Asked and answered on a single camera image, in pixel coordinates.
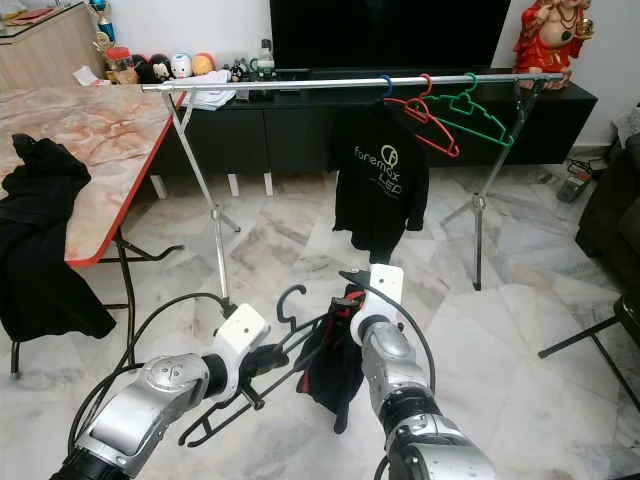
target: red hanger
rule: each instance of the red hanger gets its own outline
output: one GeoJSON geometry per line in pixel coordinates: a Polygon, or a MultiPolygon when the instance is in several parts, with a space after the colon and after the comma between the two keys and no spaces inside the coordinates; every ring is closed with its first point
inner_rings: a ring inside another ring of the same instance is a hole
{"type": "Polygon", "coordinates": [[[421,142],[426,143],[430,147],[435,148],[439,152],[442,152],[445,155],[448,155],[451,158],[459,157],[460,147],[458,147],[458,145],[456,144],[456,141],[453,138],[453,135],[451,135],[451,132],[447,130],[447,128],[440,122],[440,120],[438,120],[436,117],[431,115],[431,112],[429,111],[429,107],[424,102],[424,100],[422,100],[422,97],[426,97],[427,95],[429,95],[429,93],[431,93],[431,88],[433,87],[433,82],[431,81],[431,77],[426,73],[423,73],[420,76],[427,80],[427,89],[424,92],[422,92],[418,97],[410,98],[409,100],[385,97],[384,101],[399,103],[404,107],[403,108],[404,113],[409,115],[411,118],[418,120],[422,124],[426,124],[430,121],[433,122],[449,139],[450,143],[448,147],[443,147],[441,145],[438,145],[437,143],[434,143],[431,140],[424,138],[422,135],[418,135],[417,133],[416,133],[416,138],[421,142]]]}

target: black t-shirt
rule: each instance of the black t-shirt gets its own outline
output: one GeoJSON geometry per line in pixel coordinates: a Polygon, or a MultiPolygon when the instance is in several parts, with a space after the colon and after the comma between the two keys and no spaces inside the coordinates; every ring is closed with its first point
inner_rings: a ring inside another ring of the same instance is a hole
{"type": "Polygon", "coordinates": [[[429,170],[415,136],[381,102],[340,112],[331,139],[339,169],[334,230],[369,250],[371,263],[388,263],[405,230],[422,230],[429,170]]]}

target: black cloth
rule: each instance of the black cloth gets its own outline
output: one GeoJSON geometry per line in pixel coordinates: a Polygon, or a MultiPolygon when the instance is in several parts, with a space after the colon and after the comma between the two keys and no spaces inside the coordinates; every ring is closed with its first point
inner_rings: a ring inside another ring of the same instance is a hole
{"type": "Polygon", "coordinates": [[[339,169],[337,230],[369,250],[371,263],[389,263],[407,230],[422,230],[429,169],[415,136],[382,102],[338,113],[331,136],[330,169],[339,169]]]}
{"type": "Polygon", "coordinates": [[[362,351],[351,338],[349,324],[364,299],[364,292],[358,287],[348,285],[345,299],[357,304],[357,307],[341,307],[335,301],[304,343],[300,359],[316,348],[324,345],[298,381],[296,391],[310,395],[316,402],[336,414],[333,430],[342,433],[347,428],[349,402],[355,397],[362,385],[362,351]]]}
{"type": "Polygon", "coordinates": [[[79,331],[97,338],[113,318],[64,262],[67,222],[91,176],[62,145],[13,136],[24,165],[2,182],[0,320],[13,341],[79,331]]]}

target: green hanger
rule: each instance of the green hanger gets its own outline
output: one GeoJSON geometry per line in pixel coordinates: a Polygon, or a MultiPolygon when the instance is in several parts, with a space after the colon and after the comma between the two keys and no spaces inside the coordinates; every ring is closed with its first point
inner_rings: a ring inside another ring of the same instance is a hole
{"type": "Polygon", "coordinates": [[[507,135],[507,129],[502,124],[502,122],[498,120],[496,117],[494,117],[493,115],[489,114],[486,108],[484,108],[483,106],[471,100],[471,95],[469,95],[469,93],[473,92],[478,86],[478,79],[473,73],[465,73],[465,75],[468,75],[473,79],[473,85],[467,88],[466,90],[464,90],[462,93],[459,93],[458,95],[428,95],[423,97],[424,100],[430,100],[434,102],[449,100],[449,110],[453,112],[461,113],[462,115],[466,115],[467,117],[472,116],[475,113],[475,111],[478,110],[482,115],[484,115],[484,117],[487,120],[493,122],[499,128],[501,134],[498,138],[490,137],[485,133],[472,130],[469,127],[465,127],[464,125],[454,123],[450,120],[447,120],[439,116],[436,116],[436,118],[446,125],[459,128],[460,130],[464,130],[467,133],[477,135],[478,137],[484,138],[485,140],[488,140],[493,143],[497,143],[498,145],[502,145],[503,147],[510,147],[511,145],[513,145],[514,139],[511,135],[507,135]],[[456,106],[456,102],[459,102],[459,101],[463,101],[463,103],[465,104],[465,106],[467,106],[467,108],[465,109],[465,108],[456,106]]]}

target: white wall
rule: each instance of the white wall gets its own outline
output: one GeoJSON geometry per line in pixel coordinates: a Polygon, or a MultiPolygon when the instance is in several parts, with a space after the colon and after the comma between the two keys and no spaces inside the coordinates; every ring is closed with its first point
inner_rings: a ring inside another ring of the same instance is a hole
{"type": "MultiPolygon", "coordinates": [[[[221,65],[253,57],[271,38],[268,0],[111,0],[118,41],[151,55],[209,51],[221,65]]],[[[533,0],[512,0],[493,59],[513,65],[520,15],[533,0]]],[[[579,144],[608,144],[611,120],[640,101],[640,0],[593,0],[596,35],[573,63],[573,80],[599,97],[579,144]]]]}
{"type": "MultiPolygon", "coordinates": [[[[493,58],[494,67],[511,67],[520,32],[520,15],[532,0],[511,0],[493,58]]],[[[573,81],[599,98],[578,144],[609,144],[611,121],[640,102],[640,0],[593,0],[587,15],[595,36],[572,62],[573,81]]]]}

